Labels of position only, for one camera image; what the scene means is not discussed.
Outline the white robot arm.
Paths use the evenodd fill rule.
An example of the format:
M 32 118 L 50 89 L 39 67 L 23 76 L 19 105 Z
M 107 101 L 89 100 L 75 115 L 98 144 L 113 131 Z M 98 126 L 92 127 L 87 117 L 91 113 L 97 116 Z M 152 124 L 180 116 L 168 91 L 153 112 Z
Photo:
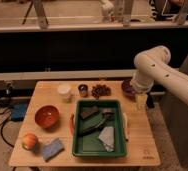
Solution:
M 134 58 L 136 72 L 131 86 L 136 93 L 147 93 L 158 82 L 188 105 L 188 75 L 171 68 L 171 52 L 165 46 L 156 46 L 138 53 Z

